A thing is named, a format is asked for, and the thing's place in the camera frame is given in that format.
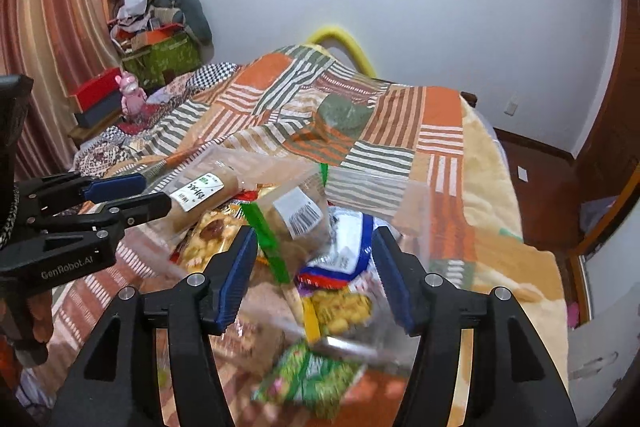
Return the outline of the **clear bag orange snacks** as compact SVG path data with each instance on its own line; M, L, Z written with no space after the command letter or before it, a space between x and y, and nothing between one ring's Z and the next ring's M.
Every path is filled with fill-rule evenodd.
M228 251L243 225L246 220L237 202L205 211L177 247L179 267L188 273L202 272L210 259Z

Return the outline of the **labelled bread roll pack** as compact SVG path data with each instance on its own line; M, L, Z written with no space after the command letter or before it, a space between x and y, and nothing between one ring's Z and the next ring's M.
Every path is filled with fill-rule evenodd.
M194 162L163 188L171 200L171 208L165 218L155 223L154 229L165 237L186 231L207 210L238 195L241 188L242 181L236 172L222 161Z

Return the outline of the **clear green-edged cookie bag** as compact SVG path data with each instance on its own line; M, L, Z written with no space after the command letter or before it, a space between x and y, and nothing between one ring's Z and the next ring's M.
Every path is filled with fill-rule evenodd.
M329 245L329 205L316 168L277 185L255 202L243 202L241 212L277 284L291 284L299 269Z

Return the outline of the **green pea snack bag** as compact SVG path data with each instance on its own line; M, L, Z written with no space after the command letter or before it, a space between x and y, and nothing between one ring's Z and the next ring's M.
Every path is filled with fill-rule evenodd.
M367 366L319 355L299 341L287 347L252 398L260 403L298 404L315 417L333 421L347 392Z

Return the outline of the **yellow chips snack bag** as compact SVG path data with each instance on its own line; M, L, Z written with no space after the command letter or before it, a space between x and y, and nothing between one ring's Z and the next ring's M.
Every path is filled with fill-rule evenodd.
M326 337L350 335L368 326L375 311L374 299L348 287L339 291L302 291L303 329L310 345Z

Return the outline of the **blue white snack bag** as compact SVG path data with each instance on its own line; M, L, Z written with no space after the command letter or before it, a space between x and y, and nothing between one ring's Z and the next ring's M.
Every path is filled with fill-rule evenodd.
M358 210L331 206L329 245L296 275L297 283L317 289L338 291L368 269L372 234L378 219Z

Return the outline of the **dark blue box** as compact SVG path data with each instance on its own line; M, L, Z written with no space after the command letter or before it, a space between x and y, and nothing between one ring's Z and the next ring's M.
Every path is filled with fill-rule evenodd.
M121 99L122 94L119 91L114 91L103 100L86 109L85 112L75 113L74 116L78 126L89 129L99 124L107 116L111 116L114 113L119 114L122 110Z

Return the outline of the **pink rabbit toy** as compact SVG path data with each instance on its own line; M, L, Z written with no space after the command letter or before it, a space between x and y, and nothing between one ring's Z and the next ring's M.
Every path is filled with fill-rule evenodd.
M125 118L136 118L146 103L146 93L140 87L138 78L131 72L123 72L115 77L122 106L122 115Z

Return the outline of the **red gift box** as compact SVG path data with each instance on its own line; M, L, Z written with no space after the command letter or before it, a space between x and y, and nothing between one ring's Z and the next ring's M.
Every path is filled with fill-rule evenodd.
M104 98L119 90L116 77L120 75L120 68L105 69L100 75L84 82L67 98L74 113L84 113Z

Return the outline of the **green shopping bag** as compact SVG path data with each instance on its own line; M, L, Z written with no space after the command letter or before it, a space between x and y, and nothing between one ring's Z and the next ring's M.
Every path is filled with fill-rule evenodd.
M147 94L201 66L200 49L186 32L178 32L122 59L122 69L135 75Z

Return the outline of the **striped brown curtain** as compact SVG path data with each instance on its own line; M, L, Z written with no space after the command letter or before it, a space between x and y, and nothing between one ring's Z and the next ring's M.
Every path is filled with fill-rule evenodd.
M1 0L1 72L34 87L17 142L15 176L65 171L76 152L70 95L118 63L107 23L124 0Z

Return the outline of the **grey pillow on pile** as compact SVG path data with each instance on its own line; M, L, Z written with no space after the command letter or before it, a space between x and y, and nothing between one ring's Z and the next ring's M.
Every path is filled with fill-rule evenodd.
M146 0L163 24L180 24L199 46L211 46L213 34L200 0Z

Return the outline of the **clear plastic storage box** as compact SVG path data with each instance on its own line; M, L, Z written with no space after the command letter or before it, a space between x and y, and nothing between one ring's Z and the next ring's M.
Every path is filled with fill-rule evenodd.
M184 164L146 168L167 217L122 245L156 273L181 279L225 251L242 225L258 257L241 315L280 336L384 369L408 369L418 344L394 322L376 271L373 234L430 257L431 191L397 174L326 167L216 145Z

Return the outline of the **patchwork striped quilt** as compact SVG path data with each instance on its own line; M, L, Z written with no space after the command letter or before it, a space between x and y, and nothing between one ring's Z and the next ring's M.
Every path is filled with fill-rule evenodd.
M166 187L205 154L245 158L259 182L321 165L426 184L431 262L463 288L514 291L560 373L564 291L555 257L522 241L509 168L489 127L454 90L360 74L321 46L286 46L246 65L205 65L152 95L138 132L111 127L75 156L76 171L117 176L169 155Z

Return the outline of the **yellow foam headboard arch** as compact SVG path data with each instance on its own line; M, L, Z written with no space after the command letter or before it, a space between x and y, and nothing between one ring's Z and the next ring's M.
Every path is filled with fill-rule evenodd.
M337 25L324 25L314 31L307 39L307 44L322 46L328 41L337 43L352 60L358 72L374 78L375 69L356 39L344 28Z

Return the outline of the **wooden wardrobe frame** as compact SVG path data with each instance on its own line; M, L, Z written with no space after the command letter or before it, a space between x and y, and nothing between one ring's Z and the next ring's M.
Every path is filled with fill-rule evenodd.
M592 317L587 257L623 224L639 198L639 0L620 0L620 28L599 112L575 161L580 201L609 202L593 227L570 251L578 323Z

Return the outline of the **wall power socket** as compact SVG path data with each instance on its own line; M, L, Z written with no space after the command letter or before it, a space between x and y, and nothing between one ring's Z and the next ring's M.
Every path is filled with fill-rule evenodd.
M504 109L504 113L508 116L513 116L518 109L518 103L514 101L509 101L506 103L506 108Z

